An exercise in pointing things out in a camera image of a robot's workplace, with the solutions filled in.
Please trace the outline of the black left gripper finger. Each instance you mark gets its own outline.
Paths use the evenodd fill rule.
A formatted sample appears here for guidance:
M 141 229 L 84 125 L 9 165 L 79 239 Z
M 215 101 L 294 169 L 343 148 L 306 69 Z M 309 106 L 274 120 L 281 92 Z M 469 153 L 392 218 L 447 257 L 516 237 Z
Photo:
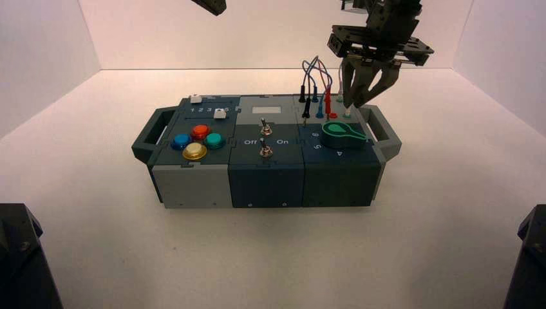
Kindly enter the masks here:
M 227 9 L 226 0 L 192 0 L 211 14 L 218 16 Z

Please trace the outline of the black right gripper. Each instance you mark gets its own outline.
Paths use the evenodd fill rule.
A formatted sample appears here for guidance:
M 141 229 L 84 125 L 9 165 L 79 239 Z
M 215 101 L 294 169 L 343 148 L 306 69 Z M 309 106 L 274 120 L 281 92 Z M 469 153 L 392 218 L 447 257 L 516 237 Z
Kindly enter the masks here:
M 342 1 L 341 9 L 364 14 L 365 25 L 333 25 L 327 42 L 333 54 L 340 58 L 353 55 L 382 61 L 364 65 L 355 75 L 357 59 L 342 60 L 341 77 L 346 108 L 360 108 L 396 83 L 400 64 L 389 61 L 423 66 L 435 52 L 424 41 L 413 36 L 422 12 L 420 1 Z

